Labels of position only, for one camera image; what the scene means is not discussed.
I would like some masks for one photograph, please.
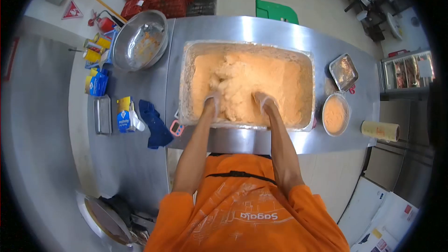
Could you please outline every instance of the triangle sign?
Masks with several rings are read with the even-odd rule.
[[[61,20],[80,18],[82,16],[83,15],[82,15],[80,9],[78,8],[78,6],[76,6],[76,4],[73,0],[70,0],[69,4],[67,5],[67,8],[64,11],[64,15],[62,16]]]

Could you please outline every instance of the hand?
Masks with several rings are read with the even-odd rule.
[[[276,107],[278,109],[278,104],[275,98],[267,95],[264,92],[253,92],[252,96],[255,99],[255,103],[260,106],[261,115],[265,114],[266,107]]]
[[[221,105],[221,93],[220,92],[211,92],[208,96],[205,97],[204,100],[204,112],[210,109],[214,109],[213,119],[215,120],[218,117],[218,113],[220,112]]]

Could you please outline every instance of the can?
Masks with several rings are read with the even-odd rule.
[[[82,54],[82,57],[91,63],[97,63],[101,59],[101,54],[91,49],[86,49]]]
[[[100,45],[93,42],[93,40],[86,39],[84,42],[84,48],[91,49],[92,51],[95,51],[97,53],[103,54],[106,51],[106,48],[101,47]]]
[[[111,47],[111,39],[99,32],[93,38],[93,42],[104,48],[110,49]]]

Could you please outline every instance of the green crate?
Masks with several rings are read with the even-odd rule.
[[[255,15],[259,18],[299,24],[297,14],[292,8],[277,3],[255,0]]]

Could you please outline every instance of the blue towel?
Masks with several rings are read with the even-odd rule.
[[[141,99],[138,102],[140,117],[148,125],[151,136],[148,139],[148,148],[157,149],[159,146],[166,146],[172,140],[172,134],[160,119],[160,113],[154,108],[154,104]]]

